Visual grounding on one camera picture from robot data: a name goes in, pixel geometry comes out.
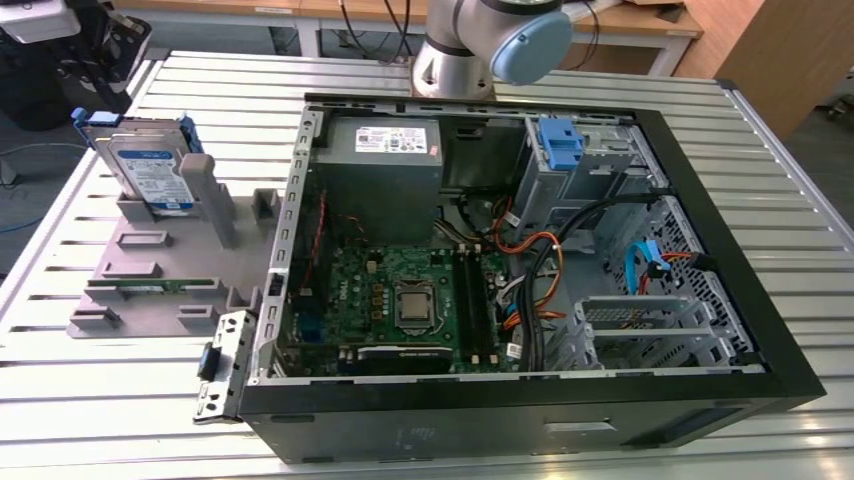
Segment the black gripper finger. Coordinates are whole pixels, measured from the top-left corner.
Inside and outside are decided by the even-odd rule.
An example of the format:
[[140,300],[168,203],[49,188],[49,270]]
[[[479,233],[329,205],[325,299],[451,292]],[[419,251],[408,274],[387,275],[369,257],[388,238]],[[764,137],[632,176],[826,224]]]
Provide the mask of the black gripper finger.
[[84,83],[88,83],[113,112],[125,113],[130,106],[126,80],[132,62],[112,47],[86,46],[82,50]]

